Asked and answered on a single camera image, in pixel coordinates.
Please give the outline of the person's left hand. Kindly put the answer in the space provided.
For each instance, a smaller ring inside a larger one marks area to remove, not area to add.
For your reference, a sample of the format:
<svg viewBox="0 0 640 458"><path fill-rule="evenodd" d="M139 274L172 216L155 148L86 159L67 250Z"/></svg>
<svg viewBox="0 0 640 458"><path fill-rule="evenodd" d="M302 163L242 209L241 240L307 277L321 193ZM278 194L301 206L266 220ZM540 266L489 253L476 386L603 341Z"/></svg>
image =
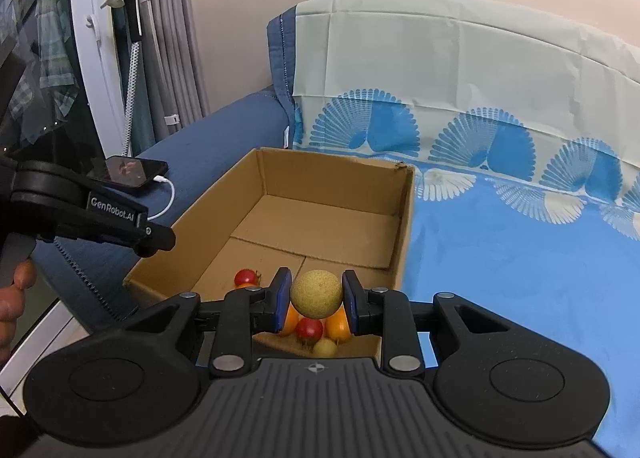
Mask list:
<svg viewBox="0 0 640 458"><path fill-rule="evenodd" d="M25 291L36 281L37 270L31 259L21 262L14 270L11 285L0 294L0 363L4 365L11 355L16 323L25 308Z"/></svg>

